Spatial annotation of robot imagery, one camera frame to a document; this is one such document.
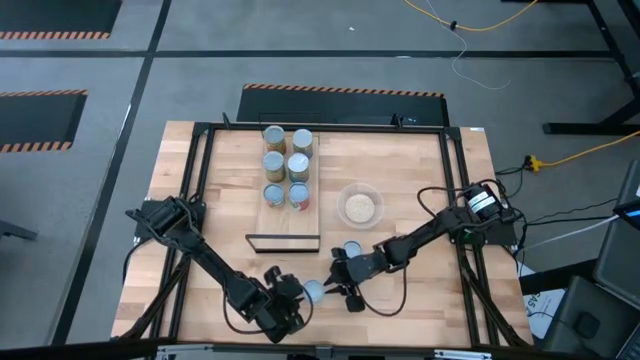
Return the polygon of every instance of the floor mat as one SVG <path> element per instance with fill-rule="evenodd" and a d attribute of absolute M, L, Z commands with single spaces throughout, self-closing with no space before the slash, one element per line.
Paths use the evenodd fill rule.
<path fill-rule="evenodd" d="M 87 90 L 0 93 L 0 152 L 68 150 Z"/>
<path fill-rule="evenodd" d="M 449 126 L 444 95 L 436 92 L 246 84 L 238 121 Z"/>
<path fill-rule="evenodd" d="M 121 5 L 122 0 L 0 0 L 0 39 L 106 39 Z"/>

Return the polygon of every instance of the concrete floor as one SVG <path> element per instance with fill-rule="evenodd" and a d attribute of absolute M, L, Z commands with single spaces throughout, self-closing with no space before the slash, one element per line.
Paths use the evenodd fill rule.
<path fill-rule="evenodd" d="M 441 16 L 469 26 L 495 23 L 523 6 L 498 0 L 482 5 L 474 0 L 432 2 Z M 161 3 L 125 1 L 112 38 L 106 41 L 0 41 L 0 48 L 146 49 Z M 615 2 L 598 5 L 635 71 L 640 70 L 635 65 L 640 64 L 640 40 Z M 474 50 L 606 49 L 589 11 L 580 5 L 539 4 L 501 29 L 460 34 Z M 401 0 L 174 1 L 159 50 L 221 49 L 458 50 L 461 44 Z M 70 151 L 0 156 L 0 198 L 5 205 L 0 218 L 40 232 L 36 242 L 0 241 L 0 348 L 49 341 L 141 64 L 139 58 L 0 58 L 0 91 L 89 89 Z M 134 229 L 124 210 L 139 206 L 147 192 L 164 123 L 219 121 L 223 111 L 235 118 L 244 83 L 443 92 L 453 125 L 486 129 L 496 169 L 518 165 L 526 154 L 552 161 L 611 140 L 546 136 L 540 126 L 554 120 L 595 122 L 631 99 L 617 64 L 609 60 L 463 59 L 457 66 L 489 86 L 508 80 L 511 84 L 501 91 L 482 89 L 456 76 L 451 59 L 156 59 L 69 341 L 109 337 L 121 291 L 122 261 Z M 629 161 L 638 154 L 640 142 L 634 140 L 540 174 L 527 173 L 513 203 L 533 219 L 615 197 Z M 508 188 L 513 189 L 516 180 L 505 179 Z M 606 214 L 606 207 L 584 213 Z M 528 244 L 580 226 L 532 228 Z M 532 250 L 526 263 L 545 270 L 594 257 L 604 231 Z"/>

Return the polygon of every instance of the bowl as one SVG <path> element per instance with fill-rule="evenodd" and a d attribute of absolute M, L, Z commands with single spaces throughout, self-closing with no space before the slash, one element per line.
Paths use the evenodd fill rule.
<path fill-rule="evenodd" d="M 349 200 L 349 198 L 351 198 L 352 196 L 358 194 L 366 195 L 373 201 L 373 216 L 365 222 L 352 221 L 346 214 L 347 200 Z M 382 199 L 382 195 L 380 195 L 376 188 L 364 183 L 349 184 L 344 189 L 342 189 L 340 195 L 338 196 L 337 206 L 340 219 L 342 219 L 345 224 L 354 229 L 369 229 L 380 222 L 382 216 L 384 215 L 384 200 Z"/>

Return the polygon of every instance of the tin can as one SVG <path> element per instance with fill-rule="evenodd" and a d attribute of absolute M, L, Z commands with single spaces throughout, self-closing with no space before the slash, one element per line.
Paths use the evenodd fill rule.
<path fill-rule="evenodd" d="M 307 129 L 299 129 L 293 133 L 293 151 L 313 156 L 313 134 Z"/>
<path fill-rule="evenodd" d="M 269 207 L 279 207 L 284 204 L 284 189 L 278 184 L 269 184 L 264 188 L 264 199 Z"/>
<path fill-rule="evenodd" d="M 267 151 L 277 151 L 284 155 L 287 152 L 287 143 L 284 141 L 284 129 L 277 125 L 271 125 L 264 130 L 264 141 L 267 143 Z"/>
<path fill-rule="evenodd" d="M 298 211 L 309 207 L 309 187 L 304 183 L 293 183 L 289 187 L 289 202 Z"/>
<path fill-rule="evenodd" d="M 284 156 L 277 151 L 269 151 L 262 158 L 262 167 L 271 182 L 281 182 L 287 176 L 284 171 Z"/>
<path fill-rule="evenodd" d="M 307 182 L 309 180 L 309 158 L 302 153 L 291 155 L 287 161 L 291 182 Z"/>

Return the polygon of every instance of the wooden tabletop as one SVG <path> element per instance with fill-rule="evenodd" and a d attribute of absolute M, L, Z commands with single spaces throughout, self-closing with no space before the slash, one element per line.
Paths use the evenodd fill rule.
<path fill-rule="evenodd" d="M 187 157 L 192 122 L 168 122 L 149 196 L 164 199 L 177 195 Z M 463 128 L 462 138 L 471 181 L 493 177 L 493 166 L 483 129 Z M 406 234 L 430 219 L 416 201 L 426 186 L 445 186 L 436 135 L 319 133 L 321 250 L 317 254 L 255 254 L 244 236 L 256 228 L 262 189 L 263 143 L 257 131 L 221 131 L 214 137 L 213 156 L 205 192 L 207 215 L 203 235 L 207 243 L 231 267 L 262 281 L 263 273 L 278 265 L 301 282 L 324 282 L 329 275 L 330 250 L 347 240 L 358 240 L 363 251 L 393 235 Z M 200 161 L 201 141 L 196 164 Z M 449 144 L 456 184 L 455 150 Z M 195 171 L 192 191 L 195 189 Z M 370 230 L 349 228 L 338 217 L 336 199 L 345 186 L 365 182 L 382 194 L 384 218 Z M 447 206 L 445 193 L 427 192 L 426 204 L 434 211 Z M 166 248 L 150 241 L 131 258 L 112 334 L 128 330 L 158 291 Z M 513 259 L 499 247 L 487 246 L 484 257 L 492 298 L 518 334 L 531 342 L 531 333 Z M 402 298 L 402 272 L 381 274 L 362 284 L 367 301 L 381 311 L 393 311 Z M 446 236 L 422 248 L 407 270 L 408 298 L 399 315 L 380 317 L 371 311 L 349 313 L 344 297 L 328 295 L 315 307 L 313 320 L 283 344 L 351 346 L 469 346 L 467 321 L 455 249 Z M 173 298 L 168 301 L 161 333 L 166 335 Z M 481 339 L 487 341 L 482 305 L 476 299 Z M 307 316 L 308 304 L 301 313 Z M 246 324 L 234 311 L 232 323 Z M 220 285 L 199 266 L 191 267 L 178 339 L 181 341 L 261 343 L 264 335 L 238 335 L 222 317 Z"/>

